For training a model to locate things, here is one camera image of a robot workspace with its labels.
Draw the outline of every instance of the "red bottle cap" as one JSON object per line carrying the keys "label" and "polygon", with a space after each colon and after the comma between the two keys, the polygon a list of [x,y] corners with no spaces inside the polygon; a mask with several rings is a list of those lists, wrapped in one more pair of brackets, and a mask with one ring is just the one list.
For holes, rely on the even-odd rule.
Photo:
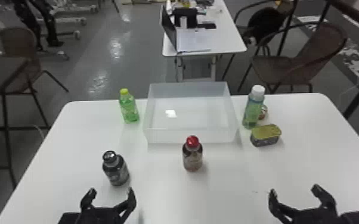
{"label": "red bottle cap", "polygon": [[196,148],[199,146],[199,139],[194,135],[190,135],[188,136],[186,143],[189,148]]}

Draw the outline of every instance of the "white desk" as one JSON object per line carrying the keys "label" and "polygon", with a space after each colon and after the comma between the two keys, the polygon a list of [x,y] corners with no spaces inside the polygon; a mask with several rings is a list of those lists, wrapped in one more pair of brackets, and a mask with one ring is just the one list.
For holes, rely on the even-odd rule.
{"label": "white desk", "polygon": [[[246,96],[233,97],[240,121]],[[283,131],[275,145],[255,148],[240,125],[239,143],[203,144],[204,166],[182,167],[181,146],[149,146],[141,124],[123,124],[118,102],[67,104],[0,215],[0,224],[54,224],[78,211],[90,187],[96,206],[113,206],[126,188],[110,186],[101,156],[116,150],[128,163],[138,205],[126,224],[280,223],[267,193],[297,208],[315,207],[314,183],[328,190],[338,212],[359,210],[359,136],[321,94],[269,95],[265,123]],[[146,100],[137,101],[141,115]]]}
{"label": "white desk", "polygon": [[164,57],[176,57],[176,69],[179,81],[200,81],[200,80],[185,80],[183,78],[183,61],[182,57],[195,57],[195,56],[209,56],[212,57],[211,64],[211,78],[208,80],[215,81],[216,72],[216,56],[220,54],[233,54],[246,51],[246,46],[242,41],[241,36],[234,24],[230,12],[227,9],[223,0],[215,0],[213,7],[214,10],[208,10],[206,16],[214,20],[216,29],[208,29],[209,41],[214,46],[210,51],[205,52],[188,52],[177,54],[174,46],[171,44],[166,33],[163,37],[162,55]]}

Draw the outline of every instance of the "green bottle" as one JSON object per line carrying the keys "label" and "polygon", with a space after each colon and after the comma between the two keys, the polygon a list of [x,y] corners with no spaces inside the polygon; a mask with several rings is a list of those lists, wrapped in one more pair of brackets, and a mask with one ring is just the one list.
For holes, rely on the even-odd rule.
{"label": "green bottle", "polygon": [[258,122],[260,112],[262,111],[264,92],[265,88],[261,85],[255,85],[252,87],[242,120],[242,125],[246,129],[254,128]]}
{"label": "green bottle", "polygon": [[137,104],[133,95],[129,94],[128,89],[120,89],[120,107],[125,123],[139,121]]}

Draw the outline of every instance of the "floor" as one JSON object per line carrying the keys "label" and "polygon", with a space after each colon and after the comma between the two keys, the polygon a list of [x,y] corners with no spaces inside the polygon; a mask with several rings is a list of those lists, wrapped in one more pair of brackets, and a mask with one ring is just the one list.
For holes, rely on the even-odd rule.
{"label": "floor", "polygon": [[[244,3],[238,0],[225,1],[230,13],[235,15],[237,9],[256,0],[247,0]],[[299,4],[300,8],[296,12],[296,17],[320,14],[322,7],[320,1],[303,0]],[[175,81],[174,62],[166,60],[161,55],[163,30],[159,26],[160,4],[119,4],[119,8],[120,14],[115,11],[111,2],[107,1],[99,13],[80,15],[87,18],[85,27],[80,24],[58,26],[59,31],[78,29],[81,31],[82,38],[79,41],[71,36],[61,38],[65,41],[61,50],[66,51],[70,56],[69,61],[64,61],[60,57],[42,58],[44,69],[53,73],[70,89],[69,93],[65,93],[46,76],[41,77],[35,83],[41,105],[50,121],[54,121],[63,106],[70,101],[117,99],[119,89],[123,87],[128,88],[137,98],[146,98],[150,83]],[[240,21],[247,23],[251,13],[244,13]],[[331,10],[329,20],[345,23],[346,19],[336,13]],[[7,26],[22,26],[13,11],[3,12],[0,18]],[[355,26],[349,26],[346,29],[352,33],[359,33],[359,28]],[[283,54],[295,55],[308,39],[308,34],[304,30],[290,32]],[[359,45],[359,38],[351,37],[351,39]],[[278,46],[278,43],[278,39],[272,41],[273,49]],[[260,83],[256,75],[251,72],[242,91],[236,92],[237,84],[245,72],[251,52],[254,52],[253,47],[247,53],[237,55],[230,68],[226,80],[232,94],[247,94],[254,84]],[[218,80],[228,60],[229,55],[225,55],[218,62]],[[327,95],[340,111],[344,111],[357,93],[355,86],[359,77],[346,75],[347,72],[341,71],[345,69],[340,67],[340,63],[336,61],[328,63],[314,78],[313,84],[314,92]],[[279,92],[287,91],[288,88],[279,89]],[[306,91],[303,87],[298,87],[295,92]],[[42,125],[32,99],[9,97],[8,104],[14,105],[9,109],[12,124]],[[349,122],[359,134],[359,108]],[[11,135],[14,170],[18,178],[24,174],[30,164],[44,134],[38,131],[25,131],[14,132]],[[4,158],[4,140],[0,134],[0,164],[5,163]],[[0,212],[12,191],[7,173],[1,171]]]}

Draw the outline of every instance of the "transparent bin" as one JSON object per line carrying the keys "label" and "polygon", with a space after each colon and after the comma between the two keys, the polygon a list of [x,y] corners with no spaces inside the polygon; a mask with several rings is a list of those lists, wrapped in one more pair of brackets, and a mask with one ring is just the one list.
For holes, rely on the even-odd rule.
{"label": "transparent bin", "polygon": [[153,83],[143,129],[149,143],[231,142],[238,130],[226,82]]}

